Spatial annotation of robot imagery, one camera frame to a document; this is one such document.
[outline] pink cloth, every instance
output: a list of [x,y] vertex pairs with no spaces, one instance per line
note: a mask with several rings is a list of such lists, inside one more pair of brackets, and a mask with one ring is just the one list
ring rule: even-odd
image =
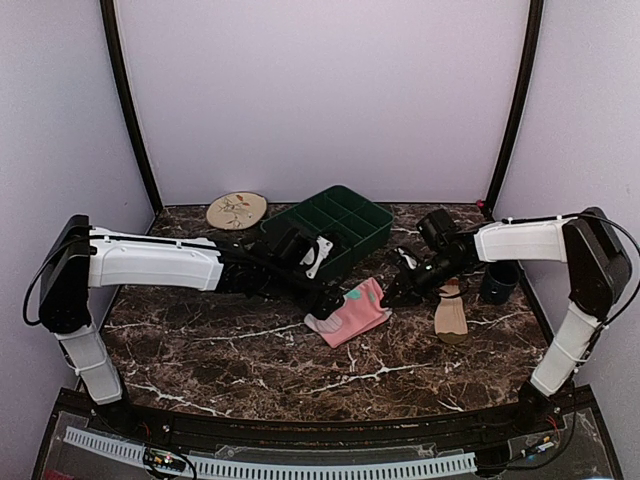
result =
[[369,278],[347,293],[345,304],[326,320],[318,320],[309,314],[304,323],[319,333],[331,348],[336,348],[389,318],[391,310],[380,306],[382,296],[382,288],[376,279]]

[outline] white vent grille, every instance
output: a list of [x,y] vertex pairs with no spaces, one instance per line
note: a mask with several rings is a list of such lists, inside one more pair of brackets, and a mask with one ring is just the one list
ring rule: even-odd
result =
[[[127,441],[108,438],[96,433],[67,427],[64,441],[84,450],[143,468],[144,447]],[[300,466],[269,465],[231,462],[188,455],[203,480],[418,480],[442,478],[477,470],[475,454],[466,453],[449,457],[412,460],[409,462],[372,465]],[[181,475],[191,478],[187,468]]]

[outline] black cup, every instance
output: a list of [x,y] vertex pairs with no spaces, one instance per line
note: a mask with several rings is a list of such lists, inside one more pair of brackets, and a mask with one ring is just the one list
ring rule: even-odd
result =
[[480,298],[492,305],[505,304],[519,280],[520,269],[515,262],[490,263],[482,277]]

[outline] green tray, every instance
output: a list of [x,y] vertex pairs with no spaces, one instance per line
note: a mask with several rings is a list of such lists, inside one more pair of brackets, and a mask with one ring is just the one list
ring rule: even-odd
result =
[[334,242],[316,275],[331,281],[387,243],[393,213],[345,186],[335,185],[265,220],[260,228],[267,232],[284,219],[314,236],[325,234]]

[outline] black container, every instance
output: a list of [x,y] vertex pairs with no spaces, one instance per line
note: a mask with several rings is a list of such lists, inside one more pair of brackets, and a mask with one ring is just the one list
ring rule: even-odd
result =
[[492,305],[503,305],[509,300],[520,280],[520,269],[515,262],[495,262],[487,265],[480,285],[480,298]]

